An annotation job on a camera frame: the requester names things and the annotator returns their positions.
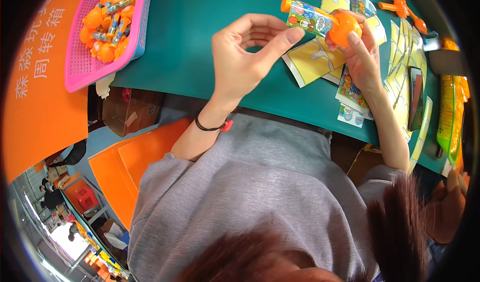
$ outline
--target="gray sweatshirt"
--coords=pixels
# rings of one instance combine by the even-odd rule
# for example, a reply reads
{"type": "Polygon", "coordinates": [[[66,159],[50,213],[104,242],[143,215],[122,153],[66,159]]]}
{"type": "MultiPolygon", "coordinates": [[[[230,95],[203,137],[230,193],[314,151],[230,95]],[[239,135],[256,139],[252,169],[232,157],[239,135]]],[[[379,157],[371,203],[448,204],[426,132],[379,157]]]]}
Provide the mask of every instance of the gray sweatshirt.
{"type": "Polygon", "coordinates": [[[358,189],[330,160],[321,133],[236,114],[195,163],[172,153],[140,182],[128,265],[143,281],[170,281],[227,231],[267,224],[341,279],[378,272],[365,202],[399,170],[370,170],[358,189]]]}

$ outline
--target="plastic basket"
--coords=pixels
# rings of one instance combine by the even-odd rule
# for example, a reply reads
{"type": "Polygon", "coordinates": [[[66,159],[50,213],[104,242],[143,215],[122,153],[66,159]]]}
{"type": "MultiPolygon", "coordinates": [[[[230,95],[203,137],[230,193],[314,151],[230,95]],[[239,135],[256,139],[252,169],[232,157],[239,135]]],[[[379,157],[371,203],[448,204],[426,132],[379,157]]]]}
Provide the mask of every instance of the plastic basket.
{"type": "Polygon", "coordinates": [[[145,52],[147,20],[150,0],[136,0],[130,25],[129,44],[123,55],[115,62],[103,63],[93,58],[90,50],[80,41],[82,19],[100,0],[80,0],[70,27],[65,55],[65,88],[77,91],[101,78],[123,69],[127,64],[145,52]]]}
{"type": "Polygon", "coordinates": [[[441,105],[440,120],[437,129],[437,142],[445,153],[448,154],[448,160],[452,165],[457,160],[458,149],[454,154],[450,153],[452,146],[452,136],[455,121],[455,86],[451,75],[441,77],[441,105]]]}

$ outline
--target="green basket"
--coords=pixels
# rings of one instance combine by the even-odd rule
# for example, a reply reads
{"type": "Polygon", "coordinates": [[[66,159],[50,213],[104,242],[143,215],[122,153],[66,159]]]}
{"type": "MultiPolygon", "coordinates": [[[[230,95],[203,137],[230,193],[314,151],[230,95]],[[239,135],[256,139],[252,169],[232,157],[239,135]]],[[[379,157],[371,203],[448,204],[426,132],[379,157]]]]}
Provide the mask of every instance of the green basket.
{"type": "Polygon", "coordinates": [[[441,105],[440,105],[440,120],[437,129],[437,141],[441,148],[448,154],[448,160],[452,165],[457,161],[459,149],[455,153],[450,153],[452,146],[453,128],[455,122],[455,85],[454,78],[451,75],[441,76],[441,105]]]}

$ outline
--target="red stool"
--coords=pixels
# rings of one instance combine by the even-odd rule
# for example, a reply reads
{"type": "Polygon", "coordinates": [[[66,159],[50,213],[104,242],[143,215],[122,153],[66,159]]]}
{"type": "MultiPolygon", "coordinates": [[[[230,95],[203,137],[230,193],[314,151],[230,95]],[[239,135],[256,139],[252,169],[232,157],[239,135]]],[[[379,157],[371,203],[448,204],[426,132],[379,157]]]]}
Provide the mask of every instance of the red stool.
{"type": "Polygon", "coordinates": [[[95,197],[95,192],[87,185],[85,185],[79,191],[75,191],[75,197],[84,210],[88,210],[99,204],[97,198],[95,197]]]}

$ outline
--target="orange sign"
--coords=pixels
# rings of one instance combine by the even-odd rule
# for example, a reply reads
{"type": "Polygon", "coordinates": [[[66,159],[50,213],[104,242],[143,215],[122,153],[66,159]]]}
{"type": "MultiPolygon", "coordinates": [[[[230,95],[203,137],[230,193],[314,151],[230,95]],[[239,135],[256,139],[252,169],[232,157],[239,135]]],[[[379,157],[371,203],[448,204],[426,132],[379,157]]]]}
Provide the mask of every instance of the orange sign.
{"type": "Polygon", "coordinates": [[[2,118],[3,164],[11,183],[29,167],[88,137],[87,88],[68,93],[65,53],[80,0],[45,0],[11,69],[2,118]]]}

